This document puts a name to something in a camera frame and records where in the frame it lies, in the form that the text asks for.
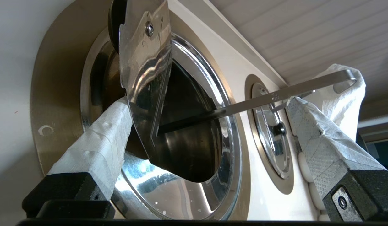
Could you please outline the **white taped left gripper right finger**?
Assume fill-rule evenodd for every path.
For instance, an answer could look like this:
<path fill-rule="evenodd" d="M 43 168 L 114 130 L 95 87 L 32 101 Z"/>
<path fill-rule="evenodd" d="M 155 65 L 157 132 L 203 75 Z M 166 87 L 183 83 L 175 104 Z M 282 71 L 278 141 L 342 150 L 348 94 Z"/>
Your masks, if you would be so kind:
<path fill-rule="evenodd" d="M 314 104 L 291 97 L 288 117 L 331 221 L 387 221 L 388 171 Z"/>

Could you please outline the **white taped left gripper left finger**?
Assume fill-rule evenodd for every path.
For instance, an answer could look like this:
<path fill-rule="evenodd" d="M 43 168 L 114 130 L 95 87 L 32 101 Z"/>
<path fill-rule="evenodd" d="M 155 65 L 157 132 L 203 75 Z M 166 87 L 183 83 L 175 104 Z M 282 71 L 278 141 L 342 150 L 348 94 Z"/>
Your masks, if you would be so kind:
<path fill-rule="evenodd" d="M 127 97 L 111 104 L 24 198 L 27 218 L 113 217 L 132 123 Z"/>

